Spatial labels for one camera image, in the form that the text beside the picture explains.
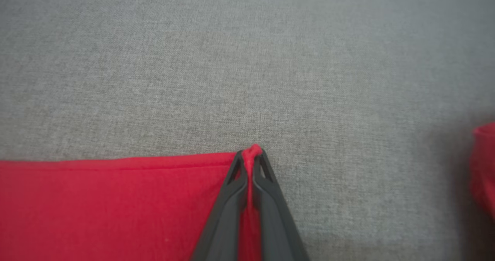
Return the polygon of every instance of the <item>crumpled red fabric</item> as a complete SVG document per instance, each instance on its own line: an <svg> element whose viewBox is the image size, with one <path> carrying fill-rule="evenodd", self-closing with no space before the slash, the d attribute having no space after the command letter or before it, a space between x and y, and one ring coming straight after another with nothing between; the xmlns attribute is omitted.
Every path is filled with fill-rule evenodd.
<svg viewBox="0 0 495 261"><path fill-rule="evenodd" d="M186 261L234 156L0 161L0 260ZM258 261L247 208L240 258Z"/></svg>
<svg viewBox="0 0 495 261"><path fill-rule="evenodd" d="M495 123L475 129L470 159L471 193L476 202L495 218Z"/></svg>

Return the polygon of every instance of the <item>gray background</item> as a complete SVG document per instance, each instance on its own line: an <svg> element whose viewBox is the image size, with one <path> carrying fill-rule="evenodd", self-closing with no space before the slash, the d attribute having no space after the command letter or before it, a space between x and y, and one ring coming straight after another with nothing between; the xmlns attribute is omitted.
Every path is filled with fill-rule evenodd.
<svg viewBox="0 0 495 261"><path fill-rule="evenodd" d="M495 0L0 0L0 158L267 150L319 260L492 260Z"/></svg>

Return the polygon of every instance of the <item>red garment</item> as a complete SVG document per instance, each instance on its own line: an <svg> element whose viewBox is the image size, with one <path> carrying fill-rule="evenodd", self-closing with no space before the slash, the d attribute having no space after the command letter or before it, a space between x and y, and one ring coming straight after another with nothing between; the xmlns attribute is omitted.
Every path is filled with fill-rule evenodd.
<svg viewBox="0 0 495 261"><path fill-rule="evenodd" d="M471 156L471 192L474 199L495 218L495 123L474 131Z"/></svg>
<svg viewBox="0 0 495 261"><path fill-rule="evenodd" d="M234 155L0 161L0 260L188 260ZM260 260L247 220L240 257Z"/></svg>

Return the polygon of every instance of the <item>gray fabric surface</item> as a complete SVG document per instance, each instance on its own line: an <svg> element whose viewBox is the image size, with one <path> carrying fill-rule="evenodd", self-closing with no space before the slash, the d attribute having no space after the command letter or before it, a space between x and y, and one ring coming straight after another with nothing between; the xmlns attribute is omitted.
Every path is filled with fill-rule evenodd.
<svg viewBox="0 0 495 261"><path fill-rule="evenodd" d="M0 158L260 143L314 261L492 260L495 0L0 0Z"/></svg>

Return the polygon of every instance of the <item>gray woven textile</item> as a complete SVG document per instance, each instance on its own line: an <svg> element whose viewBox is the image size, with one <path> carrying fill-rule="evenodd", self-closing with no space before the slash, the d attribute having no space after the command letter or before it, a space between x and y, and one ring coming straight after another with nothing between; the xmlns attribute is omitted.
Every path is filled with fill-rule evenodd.
<svg viewBox="0 0 495 261"><path fill-rule="evenodd" d="M314 261L493 260L495 0L0 0L0 159L271 159Z"/></svg>

